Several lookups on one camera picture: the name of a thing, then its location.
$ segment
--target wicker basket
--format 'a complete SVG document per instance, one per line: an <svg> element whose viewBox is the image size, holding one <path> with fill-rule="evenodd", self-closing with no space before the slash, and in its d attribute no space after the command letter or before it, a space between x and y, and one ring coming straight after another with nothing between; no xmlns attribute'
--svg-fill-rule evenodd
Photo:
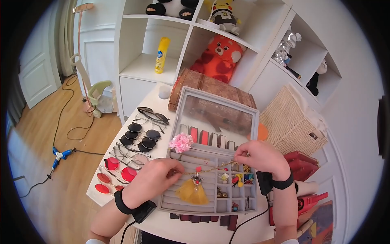
<svg viewBox="0 0 390 244"><path fill-rule="evenodd" d="M307 102L300 96L300 103L293 94L298 93L291 85L284 86L260 114L260 123L268 129L267 142L271 143L282 154L300 151L312 155L322 148L328 138L323 119L316 120L325 135L314 126L313 118L308 118L302 110Z"/></svg>

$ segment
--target jewelry box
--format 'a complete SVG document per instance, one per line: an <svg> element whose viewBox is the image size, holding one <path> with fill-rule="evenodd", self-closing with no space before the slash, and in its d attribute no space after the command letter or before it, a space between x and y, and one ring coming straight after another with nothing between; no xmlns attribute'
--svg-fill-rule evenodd
<svg viewBox="0 0 390 244"><path fill-rule="evenodd" d="M172 124L171 139L183 132L192 135L194 143L189 151L183 153L168 148L167 158L179 160L186 173L196 172L199 166L202 171L207 171L229 163L237 146L257 139L259 111L211 93L183 87ZM183 174L178 182L163 192L158 209L196 216L226 216L257 211L258 186L254 168L228 164L209 172L200 172L199 175L203 179L201 185L208 204L193 205L176 195L176 190L193 176ZM236 181L237 177L244 183L239 184L241 187L232 183L232 179Z"/></svg>

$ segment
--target curtain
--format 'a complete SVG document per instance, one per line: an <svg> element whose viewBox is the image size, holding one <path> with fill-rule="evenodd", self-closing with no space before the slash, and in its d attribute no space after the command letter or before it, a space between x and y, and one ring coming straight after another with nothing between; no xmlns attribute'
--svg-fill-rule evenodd
<svg viewBox="0 0 390 244"><path fill-rule="evenodd" d="M20 87L18 67L14 69L9 85L8 94L8 116L13 126L19 122L22 116L22 110L26 105L26 100L23 96L22 88Z"/></svg>
<svg viewBox="0 0 390 244"><path fill-rule="evenodd" d="M73 22L74 14L72 9L76 6L77 0L65 0L59 29L59 49L61 70L64 76L70 76L73 73L73 67L69 61L74 55L73 49Z"/></svg>

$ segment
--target white sleeve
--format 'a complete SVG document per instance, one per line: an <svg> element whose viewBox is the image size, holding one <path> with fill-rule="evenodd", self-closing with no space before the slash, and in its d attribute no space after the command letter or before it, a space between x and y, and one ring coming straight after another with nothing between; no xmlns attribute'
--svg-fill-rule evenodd
<svg viewBox="0 0 390 244"><path fill-rule="evenodd" d="M285 240L284 242L282 242L281 244L299 244L298 240L296 239L290 239L290 240Z"/></svg>
<svg viewBox="0 0 390 244"><path fill-rule="evenodd" d="M105 244L105 243L98 239L89 239L85 244Z"/></svg>

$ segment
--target wooden floor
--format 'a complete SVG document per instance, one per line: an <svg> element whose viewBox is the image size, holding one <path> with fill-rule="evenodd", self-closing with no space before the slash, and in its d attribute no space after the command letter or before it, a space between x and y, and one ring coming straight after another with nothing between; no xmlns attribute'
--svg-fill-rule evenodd
<svg viewBox="0 0 390 244"><path fill-rule="evenodd" d="M87 136L82 140L68 140L67 132L74 127L88 127L93 117L82 111L82 94L78 80L64 88L72 88L75 95L65 107L60 120L55 147L65 151L76 147L79 150L105 153L121 128L116 113L103 114L95 119ZM19 195L46 179L55 156L52 153L53 137L62 107L72 95L61 88L42 100L31 110L26 106L20 122L8 138L8 153ZM69 137L83 137L86 130L76 129ZM76 152L52 174L52 179L33 188L22 198L22 203L34 226L46 243L85 243L87 230L99 206L85 193L102 155ZM133 243L135 228L127 230L124 243ZM123 229L111 239L120 243Z"/></svg>

